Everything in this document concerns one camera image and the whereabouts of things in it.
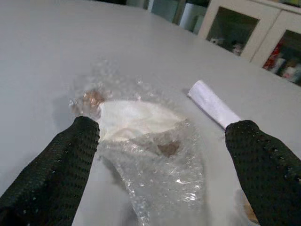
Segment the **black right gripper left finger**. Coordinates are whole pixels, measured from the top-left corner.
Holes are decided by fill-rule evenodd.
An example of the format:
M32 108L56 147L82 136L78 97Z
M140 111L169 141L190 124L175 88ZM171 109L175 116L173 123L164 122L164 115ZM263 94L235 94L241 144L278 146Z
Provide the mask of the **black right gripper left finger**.
M70 226L99 141L99 125L79 116L58 133L0 198L2 226Z

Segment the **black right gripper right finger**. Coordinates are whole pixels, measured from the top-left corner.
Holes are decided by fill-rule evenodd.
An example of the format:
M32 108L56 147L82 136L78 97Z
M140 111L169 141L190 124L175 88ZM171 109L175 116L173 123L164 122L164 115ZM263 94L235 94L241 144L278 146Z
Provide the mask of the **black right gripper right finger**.
M225 129L225 143L243 192L261 226L301 224L301 161L251 120Z

